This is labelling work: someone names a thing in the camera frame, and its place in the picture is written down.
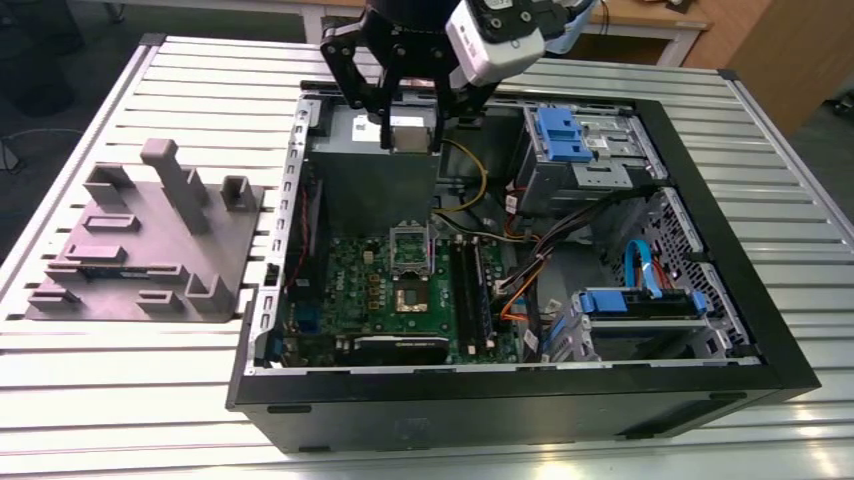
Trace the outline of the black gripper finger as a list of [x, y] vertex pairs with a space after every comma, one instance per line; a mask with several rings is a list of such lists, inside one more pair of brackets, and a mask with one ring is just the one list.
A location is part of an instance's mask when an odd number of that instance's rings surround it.
[[441, 150], [446, 123], [454, 118], [477, 116], [498, 86], [498, 83], [484, 86], [466, 84], [461, 90], [454, 90], [449, 76], [440, 76], [434, 79], [437, 103], [436, 126], [430, 143], [432, 152]]
[[[389, 27], [341, 27], [326, 31], [321, 52], [339, 90], [354, 109], [365, 109], [381, 125], [381, 148], [393, 149], [392, 103], [402, 79], [401, 70], [389, 62]], [[357, 44], [363, 41], [382, 66], [380, 81], [371, 85], [355, 63]]]

